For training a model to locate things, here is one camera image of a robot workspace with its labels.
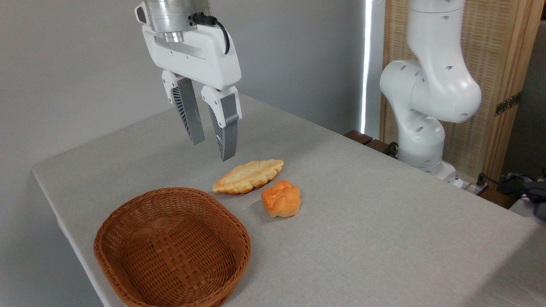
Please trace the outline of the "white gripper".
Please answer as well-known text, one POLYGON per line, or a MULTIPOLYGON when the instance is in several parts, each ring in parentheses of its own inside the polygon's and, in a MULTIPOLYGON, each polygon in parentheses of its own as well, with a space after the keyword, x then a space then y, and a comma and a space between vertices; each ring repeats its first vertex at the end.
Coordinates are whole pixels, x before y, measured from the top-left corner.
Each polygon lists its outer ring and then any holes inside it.
POLYGON ((193 145, 205 140, 191 80, 204 84, 201 96, 209 108, 222 161, 234 157, 238 120, 242 118, 235 86, 241 69, 234 43, 226 54, 224 32, 218 27, 197 26, 183 34, 182 43, 167 42, 163 35, 142 26, 148 52, 164 69, 162 81, 169 102, 174 104, 193 145))

